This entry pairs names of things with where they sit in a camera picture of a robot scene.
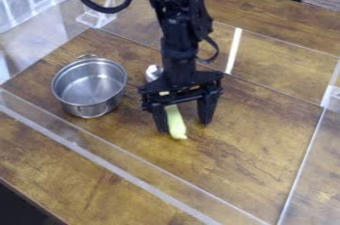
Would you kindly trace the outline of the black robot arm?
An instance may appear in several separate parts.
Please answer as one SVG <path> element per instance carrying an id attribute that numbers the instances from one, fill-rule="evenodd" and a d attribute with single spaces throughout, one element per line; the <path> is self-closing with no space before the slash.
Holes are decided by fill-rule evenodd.
<path id="1" fill-rule="evenodd" d="M 212 43 L 212 18 L 204 0 L 150 0 L 163 30 L 162 76 L 140 87 L 143 109 L 154 115 L 159 131 L 170 130 L 167 107 L 195 101 L 203 124 L 212 121 L 222 78 L 219 72 L 200 71 L 199 63 L 208 64 L 215 58 L 198 56 L 199 43 Z"/>

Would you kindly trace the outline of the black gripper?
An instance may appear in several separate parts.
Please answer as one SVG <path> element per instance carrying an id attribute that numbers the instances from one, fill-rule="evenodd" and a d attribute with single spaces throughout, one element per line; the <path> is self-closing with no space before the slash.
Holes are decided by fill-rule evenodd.
<path id="1" fill-rule="evenodd" d="M 198 116 L 203 124 L 210 124 L 222 94 L 223 73 L 196 71 L 192 80 L 174 84 L 166 76 L 144 84 L 142 94 L 143 109 L 152 113 L 159 132 L 168 133 L 168 115 L 166 107 L 198 101 Z"/>

